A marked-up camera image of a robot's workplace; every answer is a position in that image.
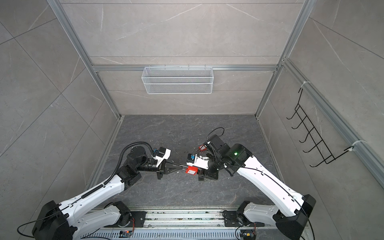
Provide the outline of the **red long-shackle padlock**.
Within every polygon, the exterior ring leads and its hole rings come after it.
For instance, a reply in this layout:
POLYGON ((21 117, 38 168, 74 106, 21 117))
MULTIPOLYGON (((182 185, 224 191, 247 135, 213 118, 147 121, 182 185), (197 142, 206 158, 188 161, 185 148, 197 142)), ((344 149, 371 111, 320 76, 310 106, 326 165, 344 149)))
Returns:
POLYGON ((194 166, 182 166, 183 171, 189 175, 196 175, 199 172, 199 168, 194 166))

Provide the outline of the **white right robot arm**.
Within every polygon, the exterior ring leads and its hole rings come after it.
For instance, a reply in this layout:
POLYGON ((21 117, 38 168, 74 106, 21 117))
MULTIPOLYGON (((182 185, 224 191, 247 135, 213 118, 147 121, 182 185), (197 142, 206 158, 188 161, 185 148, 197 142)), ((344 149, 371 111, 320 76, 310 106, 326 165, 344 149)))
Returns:
POLYGON ((202 145, 208 153, 189 154, 187 165, 196 171, 199 179, 217 180, 220 170, 231 175, 237 173, 261 190, 272 205, 257 205, 244 201, 237 209, 232 220, 242 227, 250 225, 270 225, 290 240, 302 240, 306 225, 310 224, 310 215, 316 200, 311 195, 302 195, 285 185, 268 171, 255 155, 241 144, 229 147, 222 139, 213 135, 202 145))

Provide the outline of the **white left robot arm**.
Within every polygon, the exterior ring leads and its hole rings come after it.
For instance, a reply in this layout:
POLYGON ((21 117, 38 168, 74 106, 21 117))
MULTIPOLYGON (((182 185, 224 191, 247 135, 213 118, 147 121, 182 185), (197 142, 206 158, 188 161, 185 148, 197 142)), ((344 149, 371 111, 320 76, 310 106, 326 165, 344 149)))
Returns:
POLYGON ((71 199, 45 204, 34 222, 35 240, 73 240, 106 226, 126 227, 134 224, 131 210, 121 201, 93 212, 93 208, 133 186, 141 172, 155 172, 158 179, 166 174, 171 150, 153 149, 147 142, 131 143, 123 148, 113 173, 95 187, 71 199))

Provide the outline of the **small red padlock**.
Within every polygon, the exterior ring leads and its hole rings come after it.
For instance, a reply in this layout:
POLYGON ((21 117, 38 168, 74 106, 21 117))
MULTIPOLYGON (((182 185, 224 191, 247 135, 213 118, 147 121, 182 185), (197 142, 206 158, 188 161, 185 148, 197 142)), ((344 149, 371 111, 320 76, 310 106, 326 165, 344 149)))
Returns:
POLYGON ((206 145, 201 145, 198 147, 198 152, 204 152, 207 150, 207 146, 206 145))

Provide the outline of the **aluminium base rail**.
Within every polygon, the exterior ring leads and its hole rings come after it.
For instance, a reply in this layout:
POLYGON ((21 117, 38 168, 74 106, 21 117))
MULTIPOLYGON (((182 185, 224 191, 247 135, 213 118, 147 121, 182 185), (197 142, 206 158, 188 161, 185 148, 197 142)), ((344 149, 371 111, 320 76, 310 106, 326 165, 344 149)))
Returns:
POLYGON ((127 227, 98 227, 79 240, 285 240, 271 224, 242 225, 238 206, 132 208, 127 227))

